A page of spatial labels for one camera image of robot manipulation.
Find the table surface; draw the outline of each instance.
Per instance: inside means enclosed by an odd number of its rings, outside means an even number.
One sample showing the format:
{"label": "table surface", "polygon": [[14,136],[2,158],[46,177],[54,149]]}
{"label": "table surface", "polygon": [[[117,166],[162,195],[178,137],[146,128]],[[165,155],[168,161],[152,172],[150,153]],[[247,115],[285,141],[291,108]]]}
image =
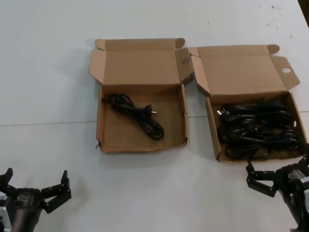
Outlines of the table surface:
{"label": "table surface", "polygon": [[[247,187],[245,164],[214,159],[205,96],[186,86],[189,142],[152,154],[95,150],[99,85],[94,40],[186,39],[186,46],[278,44],[301,84],[293,92],[309,133],[309,29],[291,0],[0,1],[0,170],[16,187],[58,184],[72,199],[37,232],[289,231],[279,194]],[[276,170],[297,160],[256,164]]]}

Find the black power cable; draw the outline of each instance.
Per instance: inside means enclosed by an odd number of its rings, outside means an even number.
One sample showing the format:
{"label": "black power cable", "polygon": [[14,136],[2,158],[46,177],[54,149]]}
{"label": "black power cable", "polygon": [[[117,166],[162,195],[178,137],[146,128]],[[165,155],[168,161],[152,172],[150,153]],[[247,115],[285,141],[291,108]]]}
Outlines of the black power cable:
{"label": "black power cable", "polygon": [[151,114],[156,114],[156,112],[152,111],[151,105],[147,105],[144,108],[136,108],[127,94],[113,93],[103,100],[111,104],[115,111],[134,118],[150,138],[154,140],[163,138],[163,127],[151,118]]}
{"label": "black power cable", "polygon": [[[291,115],[279,101],[255,105],[225,105],[218,111],[219,141],[226,144],[231,159],[265,159],[272,150],[297,150],[303,147],[298,134],[291,130]],[[257,156],[259,149],[267,153]]]}

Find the box lid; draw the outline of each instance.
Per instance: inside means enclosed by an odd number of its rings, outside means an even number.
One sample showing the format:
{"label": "box lid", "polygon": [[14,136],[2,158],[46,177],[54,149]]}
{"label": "box lid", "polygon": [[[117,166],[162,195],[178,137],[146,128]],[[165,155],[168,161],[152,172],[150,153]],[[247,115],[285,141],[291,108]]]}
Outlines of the box lid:
{"label": "box lid", "polygon": [[210,95],[287,91],[300,81],[278,45],[191,47],[197,83]]}
{"label": "box lid", "polygon": [[103,85],[182,83],[193,72],[183,38],[102,40],[89,73]]}

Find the corrugated cardboard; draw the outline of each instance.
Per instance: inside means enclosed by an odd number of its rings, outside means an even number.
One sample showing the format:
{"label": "corrugated cardboard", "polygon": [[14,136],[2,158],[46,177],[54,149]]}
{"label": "corrugated cardboard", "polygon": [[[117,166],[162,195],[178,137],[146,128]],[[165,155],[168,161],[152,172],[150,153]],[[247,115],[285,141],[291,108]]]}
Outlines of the corrugated cardboard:
{"label": "corrugated cardboard", "polygon": [[[186,144],[187,115],[183,83],[193,73],[185,43],[178,39],[96,40],[89,73],[101,84],[97,139],[103,152],[153,151]],[[102,101],[111,93],[125,93],[137,107],[152,105],[164,128],[152,140],[132,118]]]}
{"label": "corrugated cardboard", "polygon": [[[206,108],[217,160],[234,161],[225,155],[225,145],[217,136],[220,120],[216,111],[226,103],[280,99],[296,121],[293,129],[307,141],[293,95],[288,91],[300,82],[285,57],[272,55],[279,49],[274,44],[189,48],[197,83],[208,95]],[[301,152],[273,151],[270,159],[297,157],[303,155]]]}

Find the robotic arm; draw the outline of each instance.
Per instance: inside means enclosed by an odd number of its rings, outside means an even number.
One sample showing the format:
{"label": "robotic arm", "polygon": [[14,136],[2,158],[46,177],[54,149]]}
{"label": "robotic arm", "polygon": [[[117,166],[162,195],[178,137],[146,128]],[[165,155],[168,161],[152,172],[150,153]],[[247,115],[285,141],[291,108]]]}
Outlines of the robotic arm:
{"label": "robotic arm", "polygon": [[71,199],[67,171],[59,185],[42,190],[14,188],[8,184],[12,176],[12,168],[0,175],[0,191],[6,194],[0,197],[0,232],[33,232],[43,209],[49,214]]}
{"label": "robotic arm", "polygon": [[[255,171],[251,162],[246,167],[247,184],[250,188],[267,196],[274,197],[280,192],[298,224],[291,232],[309,232],[309,148],[298,162],[273,171]],[[259,180],[273,181],[267,186]]]}

